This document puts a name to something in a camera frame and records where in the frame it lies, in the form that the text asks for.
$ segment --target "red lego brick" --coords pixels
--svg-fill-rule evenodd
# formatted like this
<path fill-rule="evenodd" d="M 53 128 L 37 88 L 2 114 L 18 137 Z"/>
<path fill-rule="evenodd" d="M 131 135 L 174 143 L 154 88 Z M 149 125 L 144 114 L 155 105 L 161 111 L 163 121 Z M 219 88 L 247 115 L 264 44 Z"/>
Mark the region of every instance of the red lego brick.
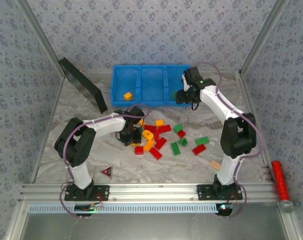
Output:
<path fill-rule="evenodd" d="M 158 129 L 153 134 L 153 137 L 154 137 L 156 143 L 160 140 L 160 131 Z"/>
<path fill-rule="evenodd" d="M 143 155 L 144 154 L 144 147 L 142 147 L 142 146 L 135 147 L 135 154 L 136 155 Z"/>
<path fill-rule="evenodd" d="M 144 130 L 148 130 L 152 133 L 154 133 L 156 131 L 157 127 L 156 126 L 152 126 L 152 125 L 145 125 Z"/>
<path fill-rule="evenodd" d="M 158 128 L 159 130 L 159 133 L 160 134 L 163 134 L 163 133 L 167 133 L 167 132 L 170 132 L 172 130 L 171 126 L 170 125 L 165 125 L 165 126 L 160 126 Z"/>
<path fill-rule="evenodd" d="M 180 138 L 183 138 L 183 137 L 185 137 L 186 133 L 185 133 L 183 130 L 180 130 L 179 132 L 177 132 L 177 135 L 178 135 Z"/>
<path fill-rule="evenodd" d="M 206 147 L 204 144 L 201 144 L 197 147 L 195 147 L 192 152 L 193 154 L 195 154 L 195 156 L 197 156 L 198 154 L 200 154 L 201 152 L 205 151 L 206 150 Z"/>
<path fill-rule="evenodd" d="M 155 148 L 160 150 L 164 145 L 165 143 L 167 142 L 167 140 L 165 138 L 161 138 L 159 139 L 159 141 L 155 144 Z"/>
<path fill-rule="evenodd" d="M 151 155 L 153 155 L 153 157 L 155 158 L 155 159 L 157 159 L 157 161 L 159 160 L 159 159 L 161 159 L 162 158 L 162 154 L 156 149 L 156 148 L 152 148 L 152 149 L 150 149 L 149 150 L 149 152 L 151 153 Z"/>

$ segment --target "red cylinder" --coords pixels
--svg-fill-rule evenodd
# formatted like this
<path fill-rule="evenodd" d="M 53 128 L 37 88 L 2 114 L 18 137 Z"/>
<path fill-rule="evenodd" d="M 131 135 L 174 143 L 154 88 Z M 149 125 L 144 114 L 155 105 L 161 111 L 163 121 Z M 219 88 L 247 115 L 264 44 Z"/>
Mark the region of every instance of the red cylinder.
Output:
<path fill-rule="evenodd" d="M 276 188 L 278 191 L 280 201 L 290 201 L 290 195 L 288 192 L 285 175 L 282 169 L 282 164 L 279 161 L 271 162 L 272 170 L 275 175 Z"/>

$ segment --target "blue plastic bin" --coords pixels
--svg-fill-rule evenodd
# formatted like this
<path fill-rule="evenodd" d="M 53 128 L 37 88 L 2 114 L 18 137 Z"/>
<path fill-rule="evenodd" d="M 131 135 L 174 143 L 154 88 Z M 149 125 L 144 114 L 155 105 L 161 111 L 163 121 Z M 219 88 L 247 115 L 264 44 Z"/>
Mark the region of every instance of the blue plastic bin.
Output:
<path fill-rule="evenodd" d="M 184 88 L 182 74 L 189 65 L 116 65 L 110 87 L 111 104 L 128 107 L 142 103 L 147 106 L 189 106 L 176 104 L 174 92 Z M 131 101 L 124 94 L 130 92 Z"/>

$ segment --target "toy brick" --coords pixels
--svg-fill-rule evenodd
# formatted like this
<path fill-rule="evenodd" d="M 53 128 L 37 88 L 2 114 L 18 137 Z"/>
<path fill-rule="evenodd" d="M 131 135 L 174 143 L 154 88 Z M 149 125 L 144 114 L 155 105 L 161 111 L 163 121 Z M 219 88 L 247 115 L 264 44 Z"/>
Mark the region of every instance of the toy brick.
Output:
<path fill-rule="evenodd" d="M 130 92 L 127 92 L 127 93 L 123 96 L 123 98 L 124 98 L 126 101 L 130 101 L 130 100 L 132 100 L 133 95 L 132 95 Z"/>
<path fill-rule="evenodd" d="M 185 147 L 188 142 L 187 142 L 186 138 L 183 137 L 183 138 L 179 139 L 178 143 L 180 145 L 182 145 L 183 147 Z"/>
<path fill-rule="evenodd" d="M 159 139 L 159 141 L 155 144 L 155 148 L 160 150 L 164 145 L 165 143 L 167 142 L 167 140 L 165 138 L 161 138 Z"/>
<path fill-rule="evenodd" d="M 154 146 L 154 141 L 153 140 L 148 140 L 148 142 L 146 143 L 146 145 L 143 147 L 143 149 L 146 152 L 149 152 L 151 150 L 151 148 Z"/>
<path fill-rule="evenodd" d="M 160 140 L 160 131 L 158 129 L 155 131 L 153 137 L 156 143 Z"/>
<path fill-rule="evenodd" d="M 180 130 L 179 132 L 177 132 L 177 135 L 178 135 L 180 138 L 183 138 L 183 137 L 185 137 L 186 133 L 185 133 L 183 130 Z"/>
<path fill-rule="evenodd" d="M 164 120 L 162 119 L 156 120 L 155 123 L 157 128 L 165 125 Z"/>
<path fill-rule="evenodd" d="M 170 146 L 171 146 L 171 150 L 172 150 L 172 153 L 174 156 L 178 156 L 179 154 L 181 154 L 181 151 L 176 142 L 170 144 Z"/>
<path fill-rule="evenodd" d="M 206 150 L 206 147 L 204 144 L 201 144 L 197 147 L 195 147 L 192 152 L 193 154 L 195 154 L 195 156 L 197 156 L 198 154 L 200 154 L 201 152 L 205 151 Z"/>
<path fill-rule="evenodd" d="M 158 130 L 159 130 L 160 134 L 164 134 L 164 133 L 170 132 L 172 130 L 172 128 L 170 125 L 165 125 L 165 126 L 160 126 L 158 128 Z"/>
<path fill-rule="evenodd" d="M 216 169 L 217 171 L 219 171 L 222 167 L 222 165 L 220 165 L 218 162 L 215 162 L 215 161 L 211 161 L 209 166 Z"/>
<path fill-rule="evenodd" d="M 135 154 L 136 155 L 143 155 L 144 154 L 144 148 L 142 146 L 135 147 Z"/>
<path fill-rule="evenodd" d="M 150 131 L 148 130 L 144 130 L 142 131 L 142 136 L 146 139 L 146 140 L 152 140 L 154 138 L 154 134 L 152 134 Z"/>
<path fill-rule="evenodd" d="M 157 127 L 156 127 L 156 126 L 152 126 L 152 125 L 147 125 L 147 124 L 146 124 L 146 125 L 144 126 L 143 129 L 148 130 L 148 131 L 154 133 L 154 132 L 156 131 Z"/>
<path fill-rule="evenodd" d="M 144 127 L 146 125 L 144 119 L 139 120 L 139 126 Z"/>
<path fill-rule="evenodd" d="M 151 153 L 151 155 L 153 155 L 153 157 L 154 157 L 155 159 L 157 159 L 157 161 L 158 161 L 159 159 L 161 159 L 162 156 L 163 156 L 163 155 L 162 155 L 156 148 L 154 148 L 154 147 L 152 147 L 152 148 L 150 149 L 149 152 Z"/>
<path fill-rule="evenodd" d="M 140 143 L 131 143 L 131 144 L 129 144 L 130 146 L 133 146 L 133 147 L 138 147 L 138 146 L 140 146 L 141 144 Z"/>
<path fill-rule="evenodd" d="M 182 126 L 181 124 L 178 124 L 178 125 L 176 125 L 176 126 L 173 128 L 173 131 L 174 131 L 176 134 L 178 134 L 178 132 L 179 132 L 180 130 L 183 130 L 183 126 Z"/>
<path fill-rule="evenodd" d="M 210 140 L 208 139 L 207 136 L 196 139 L 197 146 L 199 146 L 201 144 L 208 144 L 209 142 L 210 142 Z"/>

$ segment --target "red triangle sticker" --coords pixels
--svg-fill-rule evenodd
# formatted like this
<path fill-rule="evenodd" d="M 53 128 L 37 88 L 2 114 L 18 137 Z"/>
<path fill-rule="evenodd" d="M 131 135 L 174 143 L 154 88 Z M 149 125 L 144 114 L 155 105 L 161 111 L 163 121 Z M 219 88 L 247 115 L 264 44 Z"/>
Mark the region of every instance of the red triangle sticker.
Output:
<path fill-rule="evenodd" d="M 113 165 L 110 165 L 109 167 L 105 168 L 101 171 L 101 173 L 111 179 L 113 174 Z"/>

